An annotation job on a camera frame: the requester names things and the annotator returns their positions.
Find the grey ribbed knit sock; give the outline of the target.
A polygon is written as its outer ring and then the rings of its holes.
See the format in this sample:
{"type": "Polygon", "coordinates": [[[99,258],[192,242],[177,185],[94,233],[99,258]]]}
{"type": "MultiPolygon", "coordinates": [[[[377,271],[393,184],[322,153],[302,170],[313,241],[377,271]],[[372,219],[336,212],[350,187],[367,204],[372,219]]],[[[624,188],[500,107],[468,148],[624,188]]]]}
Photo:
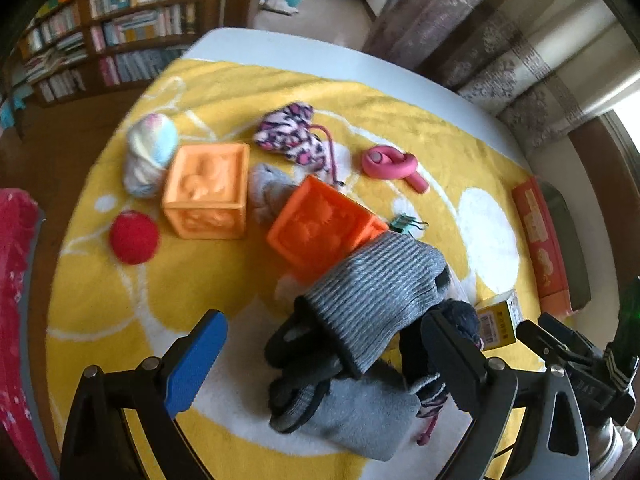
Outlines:
{"type": "Polygon", "coordinates": [[[329,336],[342,370],[359,378],[393,336],[445,298],[449,283],[436,247],[386,231],[315,281],[294,311],[329,336]]]}

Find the grey knotted sock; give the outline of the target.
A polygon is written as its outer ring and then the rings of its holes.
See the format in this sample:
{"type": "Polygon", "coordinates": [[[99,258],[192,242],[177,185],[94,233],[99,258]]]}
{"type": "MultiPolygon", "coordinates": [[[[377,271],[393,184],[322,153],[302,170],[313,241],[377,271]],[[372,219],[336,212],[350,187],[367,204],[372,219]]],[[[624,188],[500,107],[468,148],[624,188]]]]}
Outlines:
{"type": "Polygon", "coordinates": [[[292,178],[275,166],[255,165],[248,174],[248,198],[259,224],[270,226],[296,191],[292,178]]]}

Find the teal binder clip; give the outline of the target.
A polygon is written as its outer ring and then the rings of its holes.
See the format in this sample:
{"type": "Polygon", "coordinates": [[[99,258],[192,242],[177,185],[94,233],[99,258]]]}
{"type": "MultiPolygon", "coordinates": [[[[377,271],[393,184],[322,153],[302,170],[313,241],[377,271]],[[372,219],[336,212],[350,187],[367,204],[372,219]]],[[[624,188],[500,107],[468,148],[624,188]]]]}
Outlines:
{"type": "Polygon", "coordinates": [[[394,232],[413,236],[415,230],[424,231],[427,229],[428,223],[408,214],[398,214],[388,226],[394,232]]]}

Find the patterned curtain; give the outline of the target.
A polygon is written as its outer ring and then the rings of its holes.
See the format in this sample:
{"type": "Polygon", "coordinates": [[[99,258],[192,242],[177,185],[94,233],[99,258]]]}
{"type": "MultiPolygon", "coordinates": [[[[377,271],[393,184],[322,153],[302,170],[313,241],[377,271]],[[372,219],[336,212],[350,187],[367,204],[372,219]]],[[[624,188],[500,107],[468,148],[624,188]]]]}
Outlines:
{"type": "Polygon", "coordinates": [[[364,50],[494,116],[525,154],[639,88],[639,51],[603,0],[387,0],[364,50]]]}

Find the pink foam curler knot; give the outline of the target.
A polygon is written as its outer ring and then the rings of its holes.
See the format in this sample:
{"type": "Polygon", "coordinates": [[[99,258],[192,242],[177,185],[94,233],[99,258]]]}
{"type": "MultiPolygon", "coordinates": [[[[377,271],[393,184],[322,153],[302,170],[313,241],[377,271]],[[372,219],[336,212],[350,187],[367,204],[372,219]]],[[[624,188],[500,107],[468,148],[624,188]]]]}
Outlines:
{"type": "Polygon", "coordinates": [[[430,186],[418,173],[418,159],[411,153],[399,151],[389,145],[375,145],[361,154],[362,171],[375,180],[404,180],[417,193],[423,194],[430,186]]]}

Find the pastel sock ball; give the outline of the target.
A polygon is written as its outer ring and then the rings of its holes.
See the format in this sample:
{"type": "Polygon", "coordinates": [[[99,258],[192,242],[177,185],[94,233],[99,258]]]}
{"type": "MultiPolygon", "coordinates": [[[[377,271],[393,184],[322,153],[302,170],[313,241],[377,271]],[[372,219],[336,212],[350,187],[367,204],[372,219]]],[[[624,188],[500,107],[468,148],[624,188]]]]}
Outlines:
{"type": "Polygon", "coordinates": [[[157,196],[179,145],[175,123],[163,113],[147,114],[128,129],[126,144],[125,190],[137,198],[157,196]]]}

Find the light grey fleece sock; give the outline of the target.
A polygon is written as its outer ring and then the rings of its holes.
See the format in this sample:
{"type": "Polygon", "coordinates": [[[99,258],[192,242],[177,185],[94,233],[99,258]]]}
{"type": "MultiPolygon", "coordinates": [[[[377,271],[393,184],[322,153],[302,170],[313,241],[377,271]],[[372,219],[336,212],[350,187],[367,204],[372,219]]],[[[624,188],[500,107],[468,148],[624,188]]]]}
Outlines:
{"type": "Polygon", "coordinates": [[[283,377],[269,386],[270,427],[306,434],[359,456],[387,462],[420,410],[404,378],[379,360],[359,379],[328,379],[293,387],[283,377]]]}

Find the black fuzzy sock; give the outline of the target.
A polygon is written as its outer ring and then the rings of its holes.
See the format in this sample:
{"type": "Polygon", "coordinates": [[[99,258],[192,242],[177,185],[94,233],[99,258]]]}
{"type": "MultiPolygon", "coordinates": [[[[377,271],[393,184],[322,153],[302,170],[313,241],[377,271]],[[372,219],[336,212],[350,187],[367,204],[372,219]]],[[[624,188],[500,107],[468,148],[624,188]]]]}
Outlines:
{"type": "Polygon", "coordinates": [[[438,367],[454,342],[480,346],[480,319],[465,301],[446,299],[400,331],[401,371],[408,390],[422,402],[448,394],[438,367]]]}

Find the orange storage box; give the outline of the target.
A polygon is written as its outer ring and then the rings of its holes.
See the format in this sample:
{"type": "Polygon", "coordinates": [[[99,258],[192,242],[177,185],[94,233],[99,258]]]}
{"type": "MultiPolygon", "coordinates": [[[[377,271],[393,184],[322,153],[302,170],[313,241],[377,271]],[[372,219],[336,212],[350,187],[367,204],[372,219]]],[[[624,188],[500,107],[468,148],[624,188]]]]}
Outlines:
{"type": "Polygon", "coordinates": [[[582,310],[591,288],[575,222],[560,191],[540,177],[512,190],[525,231],[540,310],[559,320],[582,310]]]}

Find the red pompom ball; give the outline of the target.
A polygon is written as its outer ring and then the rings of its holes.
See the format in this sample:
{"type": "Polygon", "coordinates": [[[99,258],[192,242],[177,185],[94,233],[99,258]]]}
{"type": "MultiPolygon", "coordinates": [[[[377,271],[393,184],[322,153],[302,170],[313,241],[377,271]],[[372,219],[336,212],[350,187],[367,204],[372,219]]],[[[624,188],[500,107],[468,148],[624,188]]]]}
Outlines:
{"type": "Polygon", "coordinates": [[[108,242],[116,259],[137,266],[151,260],[160,246],[156,223],[140,211],[125,210],[113,221],[108,242]]]}

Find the orange embossed soft cube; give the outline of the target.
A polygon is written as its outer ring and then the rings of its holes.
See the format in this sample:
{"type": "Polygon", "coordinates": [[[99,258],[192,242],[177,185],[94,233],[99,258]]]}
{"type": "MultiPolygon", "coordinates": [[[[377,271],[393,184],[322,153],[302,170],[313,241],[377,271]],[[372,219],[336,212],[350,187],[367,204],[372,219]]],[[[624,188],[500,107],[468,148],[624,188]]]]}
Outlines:
{"type": "Polygon", "coordinates": [[[169,168],[163,212],[185,240],[237,240],[246,231],[250,147],[198,143],[178,148],[169,168]]]}

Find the yellow white cartoon blanket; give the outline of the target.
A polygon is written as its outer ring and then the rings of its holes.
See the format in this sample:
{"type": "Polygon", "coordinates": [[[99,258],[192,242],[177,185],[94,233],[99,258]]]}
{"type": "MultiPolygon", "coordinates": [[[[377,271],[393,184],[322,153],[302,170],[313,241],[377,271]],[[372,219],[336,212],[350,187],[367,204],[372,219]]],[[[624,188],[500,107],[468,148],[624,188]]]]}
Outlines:
{"type": "Polygon", "coordinates": [[[366,460],[269,423],[267,389],[276,371],[268,338],[311,282],[309,269],[374,218],[416,219],[415,238],[438,248],[471,301],[515,290],[524,313],[539,312],[513,189],[530,176],[468,130],[356,82],[232,63],[178,61],[143,93],[90,170],[68,224],[53,280],[47,378],[57,432],[66,427],[82,371],[129,370],[159,356],[209,309],[227,315],[229,337],[180,426],[218,479],[431,479],[469,425],[447,404],[431,440],[411,434],[388,462],[366,460]],[[160,112],[183,143],[243,144],[252,165],[302,183],[307,171],[253,141],[265,114],[300,101],[334,141],[344,202],[305,205],[262,220],[247,207],[236,240],[203,240],[230,214],[187,212],[188,236],[160,201],[137,200],[122,184],[128,129],[160,112]]]}

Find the small yellow carton box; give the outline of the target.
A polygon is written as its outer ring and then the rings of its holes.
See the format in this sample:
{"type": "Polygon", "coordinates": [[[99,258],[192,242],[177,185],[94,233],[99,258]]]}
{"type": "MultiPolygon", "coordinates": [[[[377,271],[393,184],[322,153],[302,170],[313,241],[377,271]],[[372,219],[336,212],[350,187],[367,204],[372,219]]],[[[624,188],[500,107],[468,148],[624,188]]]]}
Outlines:
{"type": "Polygon", "coordinates": [[[514,289],[483,300],[475,311],[480,320],[480,338],[485,350],[516,343],[516,329],[524,316],[514,289]]]}

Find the pink leopard fuzzy sock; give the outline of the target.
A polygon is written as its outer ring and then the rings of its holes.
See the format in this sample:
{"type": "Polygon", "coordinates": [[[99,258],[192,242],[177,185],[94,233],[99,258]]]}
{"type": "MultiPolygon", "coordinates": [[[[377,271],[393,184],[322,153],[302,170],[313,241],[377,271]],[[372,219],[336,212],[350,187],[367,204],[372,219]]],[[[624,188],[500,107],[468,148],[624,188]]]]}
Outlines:
{"type": "Polygon", "coordinates": [[[314,108],[308,103],[288,103],[265,114],[253,141],[263,151],[282,155],[297,166],[327,171],[336,188],[343,185],[337,175],[332,134],[314,122],[314,108]]]}

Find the wooden bookshelf with books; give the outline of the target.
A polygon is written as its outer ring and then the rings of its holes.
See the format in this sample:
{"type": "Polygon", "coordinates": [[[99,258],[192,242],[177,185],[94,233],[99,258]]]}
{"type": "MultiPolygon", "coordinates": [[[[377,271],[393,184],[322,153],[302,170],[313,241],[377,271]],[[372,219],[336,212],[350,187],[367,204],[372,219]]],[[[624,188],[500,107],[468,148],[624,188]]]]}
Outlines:
{"type": "Polygon", "coordinates": [[[27,22],[1,69],[1,127],[26,102],[53,106],[138,88],[204,32],[220,0],[48,0],[27,22]]]}

